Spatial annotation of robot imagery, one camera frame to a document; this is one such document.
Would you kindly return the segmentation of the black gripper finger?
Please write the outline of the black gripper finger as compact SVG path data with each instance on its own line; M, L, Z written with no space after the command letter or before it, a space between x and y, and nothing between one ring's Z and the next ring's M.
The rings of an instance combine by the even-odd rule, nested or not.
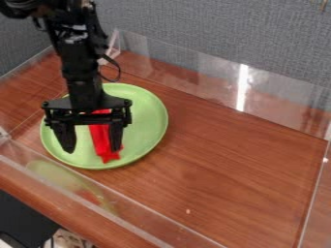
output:
M53 130L65 152L73 154L77 147L75 126L70 123L57 123L53 125Z
M123 130L125 126L122 120L115 120L109 126L110 146L113 152L118 152L122 149Z

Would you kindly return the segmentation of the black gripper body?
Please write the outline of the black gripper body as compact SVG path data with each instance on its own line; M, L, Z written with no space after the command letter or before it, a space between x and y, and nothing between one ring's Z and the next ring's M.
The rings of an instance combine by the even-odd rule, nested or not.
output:
M122 121L125 126L133 123L133 101L103 93L99 103L93 108L75 108L69 97L45 102L46 125L105 125Z

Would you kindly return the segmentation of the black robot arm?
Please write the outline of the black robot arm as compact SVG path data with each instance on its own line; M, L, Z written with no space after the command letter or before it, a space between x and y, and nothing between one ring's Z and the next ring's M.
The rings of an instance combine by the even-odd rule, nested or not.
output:
M0 0L0 14L14 19L30 17L49 33L62 59L69 95L42 104L45 122L62 149L75 151L78 125L106 125L110 149L119 151L125 128L133 123L133 101L105 92L99 61L110 59L109 36L95 0Z

